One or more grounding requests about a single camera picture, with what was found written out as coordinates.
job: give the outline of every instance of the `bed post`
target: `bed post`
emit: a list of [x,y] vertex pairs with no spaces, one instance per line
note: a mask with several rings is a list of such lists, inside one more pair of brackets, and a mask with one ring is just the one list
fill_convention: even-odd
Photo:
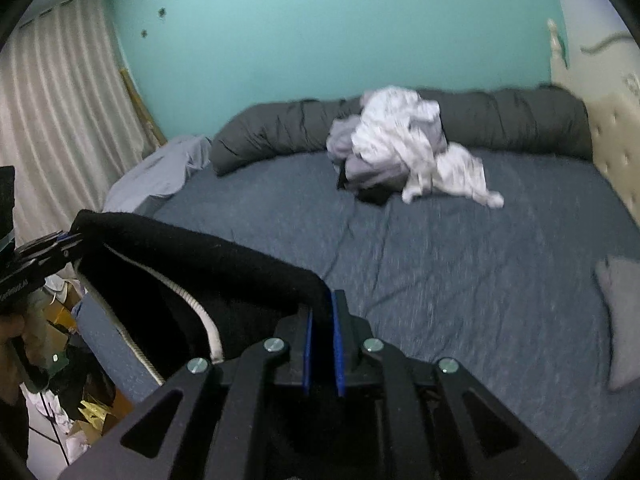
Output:
[[569,76],[569,70],[566,67],[564,61],[564,49],[558,35],[558,26],[552,19],[547,20],[546,26],[549,29],[550,44],[551,44],[551,82],[554,85],[561,86],[566,90],[571,90],[571,78]]

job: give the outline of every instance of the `curtain fold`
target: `curtain fold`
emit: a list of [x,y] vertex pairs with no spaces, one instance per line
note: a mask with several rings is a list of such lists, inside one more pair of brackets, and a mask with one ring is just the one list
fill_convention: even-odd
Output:
[[0,166],[15,166],[18,243],[100,211],[153,151],[116,63],[106,0],[69,0],[17,29],[0,52]]

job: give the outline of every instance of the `triangular cutout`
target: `triangular cutout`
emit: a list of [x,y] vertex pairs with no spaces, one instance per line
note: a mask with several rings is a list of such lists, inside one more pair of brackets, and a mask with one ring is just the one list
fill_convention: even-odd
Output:
[[158,456],[164,436],[174,420],[181,400],[181,392],[174,390],[169,393],[139,423],[123,435],[120,443],[147,458]]
[[482,452],[487,458],[513,449],[518,445],[520,440],[518,434],[475,393],[465,392],[462,394],[462,400],[478,435]]

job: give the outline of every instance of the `finger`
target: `finger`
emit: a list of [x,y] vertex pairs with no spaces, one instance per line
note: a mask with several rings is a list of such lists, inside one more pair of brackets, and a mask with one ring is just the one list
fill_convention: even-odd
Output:
[[18,314],[0,316],[0,344],[18,337],[24,330],[24,318]]

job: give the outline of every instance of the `person's arm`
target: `person's arm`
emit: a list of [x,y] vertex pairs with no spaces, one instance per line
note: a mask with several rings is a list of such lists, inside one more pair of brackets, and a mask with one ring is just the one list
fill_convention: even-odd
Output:
[[20,392],[20,373],[7,347],[23,330],[22,316],[0,316],[0,433],[27,460],[29,413]]

